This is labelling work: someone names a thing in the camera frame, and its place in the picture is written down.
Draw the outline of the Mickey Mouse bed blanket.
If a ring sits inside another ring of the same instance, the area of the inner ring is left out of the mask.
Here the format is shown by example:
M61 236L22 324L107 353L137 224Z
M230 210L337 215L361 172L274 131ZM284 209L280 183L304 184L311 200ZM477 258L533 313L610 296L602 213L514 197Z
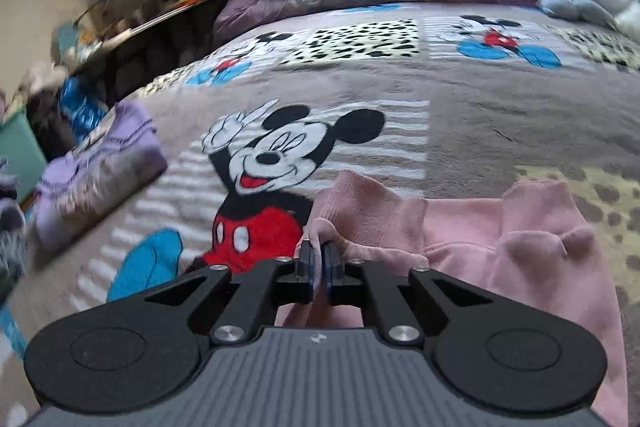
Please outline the Mickey Mouse bed blanket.
M519 179L565 181L610 264L625 327L628 418L639 420L639 46L620 34L489 5L403 5L285 18L134 95L156 124L167 171L18 284L1 338L1 421L37 410L18 340L103 303L145 233L176 230L189 263L212 241L224 187L202 154L219 117L268 102L302 104L328 124L360 108L380 135L336 143L296 192L337 173L404 197L496 196Z

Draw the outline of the pink sweatshirt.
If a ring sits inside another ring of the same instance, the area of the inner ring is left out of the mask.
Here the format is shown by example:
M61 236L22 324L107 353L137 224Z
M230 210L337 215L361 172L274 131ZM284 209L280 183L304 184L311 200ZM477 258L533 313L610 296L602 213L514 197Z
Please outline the pink sweatshirt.
M608 358L593 408L610 425L627 425L614 282L565 183L518 182L498 198L403 199L343 171L314 199L303 238L314 247L332 242L343 259L377 261L396 275L424 265L588 329Z

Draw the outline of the purple folded garment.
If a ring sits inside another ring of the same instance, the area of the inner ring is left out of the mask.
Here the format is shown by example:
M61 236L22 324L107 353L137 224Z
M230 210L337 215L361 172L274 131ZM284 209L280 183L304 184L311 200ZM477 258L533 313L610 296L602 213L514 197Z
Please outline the purple folded garment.
M49 255L64 251L166 168L146 109L137 102L116 104L106 132L44 169L35 210L39 245Z

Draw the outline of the dark cluttered desk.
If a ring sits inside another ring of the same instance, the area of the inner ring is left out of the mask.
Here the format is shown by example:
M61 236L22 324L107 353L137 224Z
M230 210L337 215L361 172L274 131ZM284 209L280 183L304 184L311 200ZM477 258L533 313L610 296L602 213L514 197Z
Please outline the dark cluttered desk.
M214 23L228 0L202 0L163 14L102 42L81 62L61 49L53 31L51 55L72 77L96 92L108 107L160 75L202 58L215 49Z

